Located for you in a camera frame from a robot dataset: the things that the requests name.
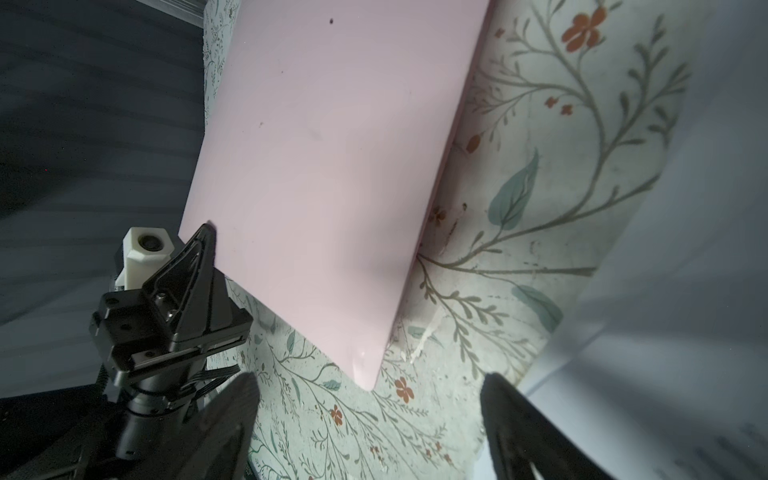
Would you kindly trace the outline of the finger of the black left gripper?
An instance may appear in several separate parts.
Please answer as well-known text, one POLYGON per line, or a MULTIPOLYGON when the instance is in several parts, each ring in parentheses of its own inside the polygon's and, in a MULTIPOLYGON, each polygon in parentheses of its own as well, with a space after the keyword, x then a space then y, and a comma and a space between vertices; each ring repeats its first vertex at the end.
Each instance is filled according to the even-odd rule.
POLYGON ((215 228, 205 223, 143 284, 150 310, 170 348, 187 348, 209 329, 215 247, 215 228))

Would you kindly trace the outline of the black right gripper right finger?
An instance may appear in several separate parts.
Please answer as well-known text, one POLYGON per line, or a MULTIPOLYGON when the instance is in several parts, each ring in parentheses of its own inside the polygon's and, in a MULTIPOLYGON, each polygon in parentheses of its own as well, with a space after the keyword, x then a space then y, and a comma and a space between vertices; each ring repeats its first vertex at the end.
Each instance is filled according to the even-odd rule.
POLYGON ((497 478, 610 477, 501 374, 485 376, 480 405, 497 478))

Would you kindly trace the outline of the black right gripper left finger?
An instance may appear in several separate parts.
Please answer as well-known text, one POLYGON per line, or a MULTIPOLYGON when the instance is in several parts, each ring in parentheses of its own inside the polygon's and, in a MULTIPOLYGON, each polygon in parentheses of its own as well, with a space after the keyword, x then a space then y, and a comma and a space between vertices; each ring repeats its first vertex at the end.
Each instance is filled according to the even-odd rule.
POLYGON ((255 375, 238 375, 178 436, 141 461, 128 477, 244 479, 259 401, 255 375))

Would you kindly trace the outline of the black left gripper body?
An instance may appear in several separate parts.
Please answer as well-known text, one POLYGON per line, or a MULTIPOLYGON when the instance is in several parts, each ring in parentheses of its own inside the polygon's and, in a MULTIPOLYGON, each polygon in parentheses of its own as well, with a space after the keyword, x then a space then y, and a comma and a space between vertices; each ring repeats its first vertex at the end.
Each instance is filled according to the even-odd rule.
POLYGON ((111 383, 119 418, 110 443, 117 458, 138 461, 175 437, 199 402, 238 366, 210 370, 210 356, 247 339, 253 318, 225 292, 186 314, 171 296, 125 290, 105 294, 89 330, 111 383))

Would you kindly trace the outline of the printed white paper sheet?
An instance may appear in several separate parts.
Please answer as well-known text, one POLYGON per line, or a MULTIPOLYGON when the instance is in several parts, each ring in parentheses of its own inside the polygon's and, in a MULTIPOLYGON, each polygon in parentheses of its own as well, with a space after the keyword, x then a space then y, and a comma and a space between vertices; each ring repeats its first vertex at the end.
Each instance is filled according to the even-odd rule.
POLYGON ((670 159, 521 382, 616 479, 767 475, 767 5, 719 1, 670 159))

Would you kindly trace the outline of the pink file folder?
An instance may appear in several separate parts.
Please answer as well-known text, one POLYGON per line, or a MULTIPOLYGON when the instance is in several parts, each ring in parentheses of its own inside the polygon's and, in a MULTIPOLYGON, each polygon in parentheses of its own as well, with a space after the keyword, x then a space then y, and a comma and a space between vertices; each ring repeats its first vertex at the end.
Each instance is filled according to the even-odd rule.
POLYGON ((372 390, 488 1, 245 1, 179 235, 372 390))

